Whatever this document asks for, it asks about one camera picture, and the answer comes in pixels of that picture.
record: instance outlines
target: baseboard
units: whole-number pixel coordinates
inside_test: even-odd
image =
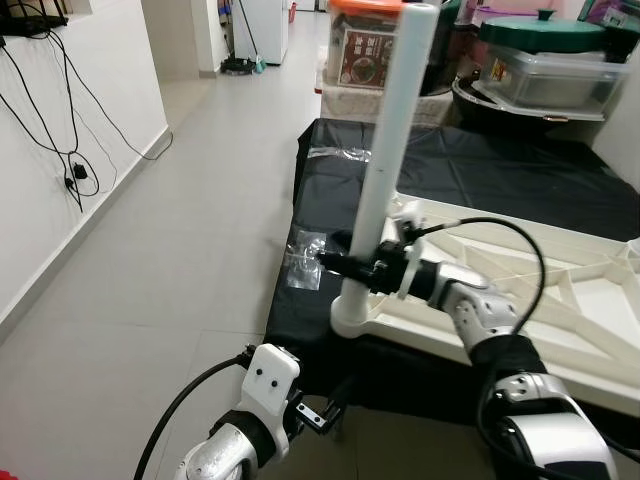
[[[210,72],[210,71],[200,70],[198,75],[200,76],[200,78],[216,78],[218,76],[218,72],[216,72],[216,71]]]
[[[155,141],[146,151],[145,157],[155,157],[167,143],[171,140],[171,132],[169,127],[158,135]],[[31,280],[16,295],[15,300],[0,315],[0,345],[9,337],[13,329],[24,315],[29,311],[33,304],[38,300],[42,292],[46,290],[51,281],[58,272],[71,258],[71,255],[78,249],[85,238],[98,224],[100,219],[109,210],[111,205],[124,192],[131,181],[149,164],[148,160],[142,157],[129,167],[122,178],[115,184],[113,190],[98,202],[86,217],[73,229],[67,236],[62,245],[42,265],[40,270],[31,278]]]

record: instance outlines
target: refrigerator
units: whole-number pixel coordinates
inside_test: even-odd
[[[240,2],[244,6],[246,21]],[[289,43],[289,6],[290,0],[234,0],[231,14],[236,58],[256,59],[248,23],[258,53],[267,63],[280,65]]]

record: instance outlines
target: white pvc pipe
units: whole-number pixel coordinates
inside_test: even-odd
[[[363,260],[371,257],[382,238],[439,13],[433,5],[412,3],[406,4],[400,15],[349,252]],[[344,280],[340,296],[331,305],[331,326],[336,333],[348,338],[365,333],[368,295],[364,285]]]

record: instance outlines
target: mop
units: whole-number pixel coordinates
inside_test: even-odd
[[[256,42],[253,40],[253,33],[251,33],[251,27],[249,26],[249,20],[247,20],[247,14],[244,11],[244,5],[242,5],[242,0],[238,0],[240,4],[240,9],[242,10],[242,16],[244,18],[244,23],[247,25],[247,30],[249,31],[249,37],[251,38],[251,44],[253,45],[253,50],[256,52],[256,73],[264,72],[264,69],[267,68],[267,62],[260,56],[258,53],[258,49],[256,48]]]

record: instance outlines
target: power adapter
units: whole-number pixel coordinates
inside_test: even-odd
[[[76,180],[84,180],[89,175],[87,175],[87,169],[84,168],[84,165],[80,165],[78,163],[73,164],[73,176]]]

